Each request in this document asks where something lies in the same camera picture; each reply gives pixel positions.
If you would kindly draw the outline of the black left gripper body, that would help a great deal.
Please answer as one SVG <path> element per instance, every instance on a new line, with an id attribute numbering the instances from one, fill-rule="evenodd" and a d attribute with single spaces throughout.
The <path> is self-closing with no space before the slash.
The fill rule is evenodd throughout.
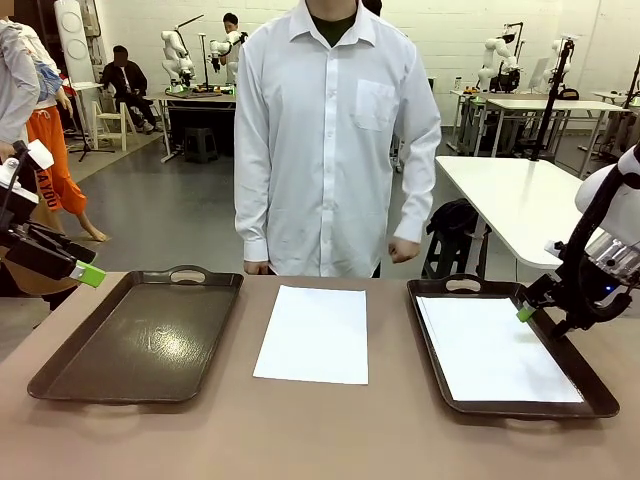
<path id="1" fill-rule="evenodd" d="M 1 247 L 10 251 L 19 247 L 24 240 L 24 229 L 22 224 L 7 223 L 1 224 L 0 242 Z"/>

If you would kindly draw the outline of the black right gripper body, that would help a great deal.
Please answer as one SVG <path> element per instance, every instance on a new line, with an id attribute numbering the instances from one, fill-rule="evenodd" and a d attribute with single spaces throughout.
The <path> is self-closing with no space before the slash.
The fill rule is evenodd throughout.
<path id="1" fill-rule="evenodd" d="M 614 320 L 631 304 L 632 287 L 605 272 L 577 272 L 563 279 L 559 306 L 566 320 Z"/>

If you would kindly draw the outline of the person's left hand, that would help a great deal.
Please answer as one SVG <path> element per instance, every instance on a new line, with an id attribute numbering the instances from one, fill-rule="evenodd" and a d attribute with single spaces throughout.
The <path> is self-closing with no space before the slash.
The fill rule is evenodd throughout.
<path id="1" fill-rule="evenodd" d="M 392 263 L 400 264 L 417 257 L 420 253 L 420 248 L 420 243 L 393 237 L 389 242 L 388 252 Z"/>

